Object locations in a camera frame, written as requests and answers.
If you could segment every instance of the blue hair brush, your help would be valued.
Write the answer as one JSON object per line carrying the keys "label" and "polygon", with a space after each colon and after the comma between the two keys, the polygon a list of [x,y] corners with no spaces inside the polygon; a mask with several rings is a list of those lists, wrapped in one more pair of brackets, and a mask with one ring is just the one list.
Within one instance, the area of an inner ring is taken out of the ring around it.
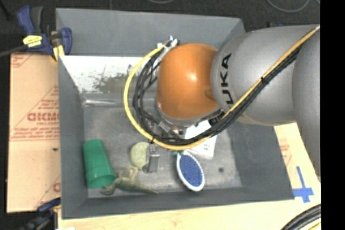
{"label": "blue hair brush", "polygon": [[199,161],[189,152],[177,154],[176,169],[182,183],[194,192],[199,192],[205,185],[205,175]]}

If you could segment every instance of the blue cross mark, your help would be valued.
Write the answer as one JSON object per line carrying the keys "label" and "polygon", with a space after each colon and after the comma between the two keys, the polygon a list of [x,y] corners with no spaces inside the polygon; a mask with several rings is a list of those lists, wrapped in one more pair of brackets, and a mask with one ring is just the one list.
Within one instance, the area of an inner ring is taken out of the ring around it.
{"label": "blue cross mark", "polygon": [[299,166],[297,166],[296,168],[297,168],[297,173],[298,173],[300,180],[301,180],[302,188],[292,189],[293,195],[295,197],[302,197],[303,203],[310,202],[309,196],[313,196],[314,192],[313,192],[312,188],[306,188],[306,185],[304,184],[301,169]]}

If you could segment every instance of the green plastic cup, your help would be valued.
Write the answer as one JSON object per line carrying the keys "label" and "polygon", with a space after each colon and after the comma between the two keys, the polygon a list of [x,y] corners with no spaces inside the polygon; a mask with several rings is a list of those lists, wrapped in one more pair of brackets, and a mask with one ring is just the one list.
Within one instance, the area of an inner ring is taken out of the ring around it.
{"label": "green plastic cup", "polygon": [[89,188],[100,188],[111,184],[116,179],[102,140],[86,141],[82,146],[82,151],[86,185]]}

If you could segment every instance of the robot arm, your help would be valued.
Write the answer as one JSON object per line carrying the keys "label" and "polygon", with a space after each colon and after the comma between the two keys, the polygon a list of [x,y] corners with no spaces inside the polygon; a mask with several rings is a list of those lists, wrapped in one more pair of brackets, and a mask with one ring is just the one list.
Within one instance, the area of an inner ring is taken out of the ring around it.
{"label": "robot arm", "polygon": [[[147,139],[183,150],[235,120],[266,126],[297,122],[315,171],[321,175],[319,26],[261,29],[229,40],[219,51],[195,43],[161,47],[142,63],[148,58],[133,98],[138,123],[129,111],[128,87],[141,65],[134,68],[125,87],[128,117]],[[147,112],[143,98],[155,80],[155,108]],[[210,129],[183,138],[184,129],[204,120],[213,122]]]}

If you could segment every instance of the toy lizard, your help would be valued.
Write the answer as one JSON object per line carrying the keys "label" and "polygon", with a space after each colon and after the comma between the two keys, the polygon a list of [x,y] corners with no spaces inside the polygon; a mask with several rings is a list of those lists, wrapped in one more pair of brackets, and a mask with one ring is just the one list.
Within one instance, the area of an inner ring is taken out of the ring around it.
{"label": "toy lizard", "polygon": [[155,193],[158,194],[157,191],[154,191],[150,188],[147,188],[141,185],[137,179],[138,168],[133,166],[125,167],[119,174],[118,177],[113,183],[110,185],[104,186],[102,188],[101,193],[106,196],[111,196],[116,188],[125,191],[133,191],[133,192],[145,192],[145,193]]}

